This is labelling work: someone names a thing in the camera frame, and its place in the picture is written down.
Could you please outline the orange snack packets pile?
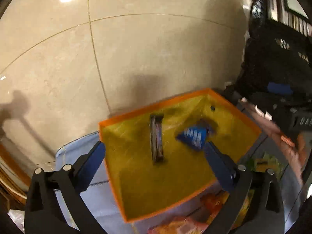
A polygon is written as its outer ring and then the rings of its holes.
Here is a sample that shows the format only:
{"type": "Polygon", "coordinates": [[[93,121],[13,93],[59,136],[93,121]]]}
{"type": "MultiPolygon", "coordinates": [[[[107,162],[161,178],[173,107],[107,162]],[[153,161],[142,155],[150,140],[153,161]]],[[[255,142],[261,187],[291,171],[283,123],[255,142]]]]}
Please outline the orange snack packets pile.
{"type": "Polygon", "coordinates": [[[203,233],[213,222],[229,198],[229,193],[220,191],[208,193],[200,198],[201,207],[188,217],[174,217],[148,233],[203,233]]]}

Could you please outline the dark candy bar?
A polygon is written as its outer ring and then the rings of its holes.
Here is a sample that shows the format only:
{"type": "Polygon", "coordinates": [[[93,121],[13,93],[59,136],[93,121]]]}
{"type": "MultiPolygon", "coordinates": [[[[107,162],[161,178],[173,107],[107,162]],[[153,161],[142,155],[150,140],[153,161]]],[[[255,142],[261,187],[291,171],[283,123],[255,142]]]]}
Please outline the dark candy bar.
{"type": "Polygon", "coordinates": [[[163,162],[162,120],[164,115],[150,115],[150,148],[154,164],[163,162]]]}

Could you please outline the small blue snack packet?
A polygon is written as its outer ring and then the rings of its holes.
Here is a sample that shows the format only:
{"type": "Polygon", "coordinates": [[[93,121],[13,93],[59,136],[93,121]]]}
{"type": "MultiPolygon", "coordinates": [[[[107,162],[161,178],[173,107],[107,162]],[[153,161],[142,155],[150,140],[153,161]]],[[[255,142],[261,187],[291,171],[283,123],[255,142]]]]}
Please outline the small blue snack packet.
{"type": "Polygon", "coordinates": [[[193,148],[201,151],[205,145],[205,141],[214,131],[211,126],[196,125],[184,129],[176,136],[176,139],[193,148]]]}

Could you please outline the pink cloth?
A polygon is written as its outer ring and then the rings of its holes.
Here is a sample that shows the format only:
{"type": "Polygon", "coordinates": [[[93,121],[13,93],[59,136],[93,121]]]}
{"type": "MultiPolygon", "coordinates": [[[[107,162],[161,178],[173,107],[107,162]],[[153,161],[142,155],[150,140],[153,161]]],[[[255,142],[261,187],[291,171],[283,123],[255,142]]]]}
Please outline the pink cloth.
{"type": "Polygon", "coordinates": [[[272,121],[269,113],[263,113],[256,105],[249,103],[246,98],[239,103],[250,113],[262,130],[277,144],[285,156],[300,185],[304,184],[302,172],[308,160],[308,147],[303,134],[299,134],[294,142],[287,137],[272,121]]]}

